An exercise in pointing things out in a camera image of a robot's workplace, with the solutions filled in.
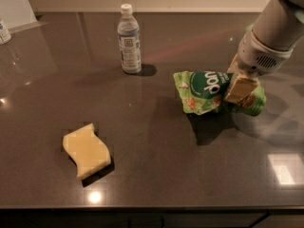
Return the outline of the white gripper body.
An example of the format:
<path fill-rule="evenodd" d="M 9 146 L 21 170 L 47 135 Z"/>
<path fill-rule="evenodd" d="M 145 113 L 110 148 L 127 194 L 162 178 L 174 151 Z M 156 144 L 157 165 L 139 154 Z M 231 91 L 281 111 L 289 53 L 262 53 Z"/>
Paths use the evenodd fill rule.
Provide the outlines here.
<path fill-rule="evenodd" d="M 238 45 L 237 66 L 241 70 L 259 75 L 274 73 L 291 57 L 292 52 L 266 47 L 250 30 Z"/>

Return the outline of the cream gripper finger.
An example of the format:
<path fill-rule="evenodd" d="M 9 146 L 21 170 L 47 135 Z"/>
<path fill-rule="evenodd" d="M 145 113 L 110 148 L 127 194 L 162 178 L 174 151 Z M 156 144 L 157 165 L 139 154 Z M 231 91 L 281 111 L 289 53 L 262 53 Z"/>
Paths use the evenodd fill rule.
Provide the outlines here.
<path fill-rule="evenodd" d="M 227 72 L 233 75 L 245 75 L 245 72 L 238 66 L 238 56 L 235 55 L 231 64 L 229 65 Z"/>
<path fill-rule="evenodd" d="M 236 104 L 249 96 L 258 86 L 257 78 L 244 73 L 234 73 L 231 83 L 225 93 L 224 100 Z"/>

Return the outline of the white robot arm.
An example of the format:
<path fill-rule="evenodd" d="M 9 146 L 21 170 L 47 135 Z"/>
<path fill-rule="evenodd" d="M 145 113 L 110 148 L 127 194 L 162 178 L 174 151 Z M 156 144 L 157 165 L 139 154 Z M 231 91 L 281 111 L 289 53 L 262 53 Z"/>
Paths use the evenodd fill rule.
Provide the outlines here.
<path fill-rule="evenodd" d="M 304 0 L 270 0 L 239 42 L 224 100 L 239 103 L 257 88 L 257 77 L 276 72 L 304 35 Z"/>

